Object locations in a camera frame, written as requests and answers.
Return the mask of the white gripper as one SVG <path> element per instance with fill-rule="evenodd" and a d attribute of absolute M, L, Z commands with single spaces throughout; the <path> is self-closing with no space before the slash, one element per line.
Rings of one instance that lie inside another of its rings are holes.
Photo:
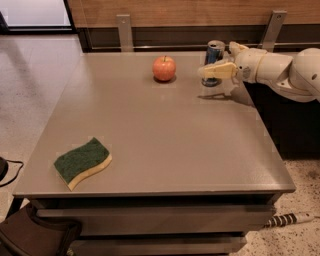
<path fill-rule="evenodd" d="M 254 83 L 260 62 L 267 51 L 256 48 L 248 49 L 247 46 L 234 41 L 229 43 L 229 51 L 236 65 L 232 62 L 208 64 L 198 69 L 199 76 L 204 79 L 230 79 L 237 74 L 238 80 Z"/>

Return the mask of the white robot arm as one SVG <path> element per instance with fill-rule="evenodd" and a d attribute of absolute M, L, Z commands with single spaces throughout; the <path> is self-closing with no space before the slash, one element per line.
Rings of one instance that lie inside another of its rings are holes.
<path fill-rule="evenodd" d="M 320 100 L 320 49 L 307 48 L 295 56 L 229 44 L 231 61 L 219 60 L 198 69 L 201 78 L 231 79 L 268 86 L 296 102 Z"/>

